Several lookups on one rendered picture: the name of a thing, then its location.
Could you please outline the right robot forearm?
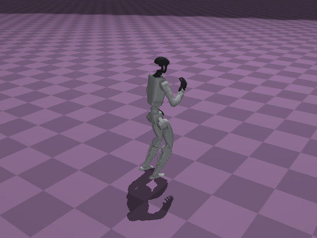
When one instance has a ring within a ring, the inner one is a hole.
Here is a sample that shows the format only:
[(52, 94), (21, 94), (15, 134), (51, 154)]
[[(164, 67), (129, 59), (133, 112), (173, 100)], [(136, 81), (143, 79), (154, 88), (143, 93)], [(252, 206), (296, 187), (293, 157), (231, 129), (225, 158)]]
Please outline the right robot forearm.
[(184, 96), (184, 93), (185, 93), (185, 91), (183, 90), (183, 88), (182, 88), (181, 91), (178, 91), (178, 93), (177, 93), (177, 95), (175, 96), (175, 99), (174, 99), (174, 102), (176, 104), (179, 104), (181, 102), (182, 97)]

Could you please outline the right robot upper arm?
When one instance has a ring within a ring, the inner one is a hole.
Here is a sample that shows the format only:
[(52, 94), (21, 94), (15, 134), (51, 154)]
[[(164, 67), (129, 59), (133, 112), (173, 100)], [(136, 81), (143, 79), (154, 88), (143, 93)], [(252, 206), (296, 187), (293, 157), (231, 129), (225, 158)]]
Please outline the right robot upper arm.
[(169, 83), (168, 83), (167, 81), (165, 81), (165, 80), (161, 80), (161, 81), (159, 81), (159, 86), (160, 86), (160, 89), (161, 89), (162, 91), (164, 91), (166, 97), (168, 98), (168, 100), (169, 100), (169, 102), (170, 102), (170, 105), (171, 105), (172, 107), (177, 106), (178, 104), (176, 104), (176, 103), (174, 102), (174, 99), (175, 99), (175, 98), (173, 97), (173, 93), (172, 93), (172, 90), (170, 89)]

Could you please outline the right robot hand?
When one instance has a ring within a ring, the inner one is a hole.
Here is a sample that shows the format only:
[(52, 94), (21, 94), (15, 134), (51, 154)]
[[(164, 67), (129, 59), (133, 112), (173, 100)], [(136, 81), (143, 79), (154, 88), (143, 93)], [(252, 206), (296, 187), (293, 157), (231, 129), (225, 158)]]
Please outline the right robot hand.
[(183, 88), (183, 90), (185, 90), (185, 88), (186, 88), (186, 86), (187, 86), (186, 80), (185, 80), (183, 77), (180, 77), (179, 80), (180, 80), (180, 82), (181, 82), (181, 84), (180, 84), (181, 87), (179, 87), (179, 90), (178, 90), (178, 91), (181, 91), (182, 88)]

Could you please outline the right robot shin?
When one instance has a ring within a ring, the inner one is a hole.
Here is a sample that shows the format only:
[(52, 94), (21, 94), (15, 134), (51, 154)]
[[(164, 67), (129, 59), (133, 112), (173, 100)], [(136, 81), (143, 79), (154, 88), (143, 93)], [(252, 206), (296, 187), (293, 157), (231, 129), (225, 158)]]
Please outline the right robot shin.
[(159, 154), (157, 164), (156, 164), (155, 170), (153, 172), (154, 177), (157, 177), (157, 175), (159, 174), (161, 169), (164, 167), (164, 165), (168, 161), (171, 153), (172, 153), (172, 150), (169, 147), (167, 147), (167, 148), (165, 148), (163, 153)]

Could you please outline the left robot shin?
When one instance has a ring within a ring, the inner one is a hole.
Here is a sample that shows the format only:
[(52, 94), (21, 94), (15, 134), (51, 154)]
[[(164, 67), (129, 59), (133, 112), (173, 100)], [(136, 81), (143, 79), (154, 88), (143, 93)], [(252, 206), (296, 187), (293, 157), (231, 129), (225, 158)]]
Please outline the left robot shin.
[[(154, 140), (154, 139), (153, 139)], [(161, 147), (161, 146), (160, 146)], [(159, 151), (160, 147), (155, 147), (152, 143), (149, 146), (147, 157), (143, 163), (144, 168), (148, 167), (152, 159), (156, 156), (157, 152)]]

